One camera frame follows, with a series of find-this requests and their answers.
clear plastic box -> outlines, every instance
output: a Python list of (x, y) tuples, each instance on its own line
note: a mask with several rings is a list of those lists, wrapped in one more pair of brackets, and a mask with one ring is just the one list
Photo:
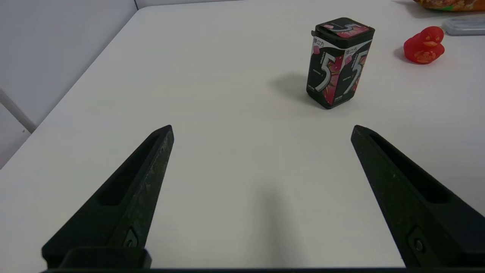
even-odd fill
[(449, 18), (443, 29), (449, 35), (485, 35), (485, 14)]

table surface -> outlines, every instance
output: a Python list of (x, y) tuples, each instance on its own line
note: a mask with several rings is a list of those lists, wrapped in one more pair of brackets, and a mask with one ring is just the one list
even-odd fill
[[(141, 9), (0, 171), (0, 270), (43, 270), (41, 246), (167, 124), (153, 267), (404, 266), (350, 136), (379, 132), (485, 212), (485, 36), (402, 58), (450, 16), (406, 0)], [(356, 96), (324, 110), (305, 92), (310, 31), (338, 17), (376, 33)]]

red rubber duck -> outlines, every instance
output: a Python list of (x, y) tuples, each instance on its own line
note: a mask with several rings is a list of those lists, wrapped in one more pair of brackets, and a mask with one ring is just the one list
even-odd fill
[(413, 63), (429, 64), (445, 52), (444, 36), (440, 27), (427, 27), (404, 43), (404, 55)]

orange snack package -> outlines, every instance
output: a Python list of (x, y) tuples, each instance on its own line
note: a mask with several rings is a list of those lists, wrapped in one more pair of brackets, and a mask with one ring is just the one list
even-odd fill
[(485, 0), (414, 0), (427, 9), (444, 11), (485, 11)]

white wall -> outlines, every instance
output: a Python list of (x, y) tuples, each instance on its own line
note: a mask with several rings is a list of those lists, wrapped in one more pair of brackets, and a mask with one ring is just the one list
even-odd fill
[(219, 2), (230, 0), (136, 0), (138, 8), (144, 8), (148, 6), (158, 5), (172, 5), (172, 4), (188, 4), (188, 3), (201, 3), (201, 2)]
[(0, 104), (0, 169), (29, 136), (24, 126)]
[(133, 0), (0, 0), (0, 86), (39, 125), (135, 12)]

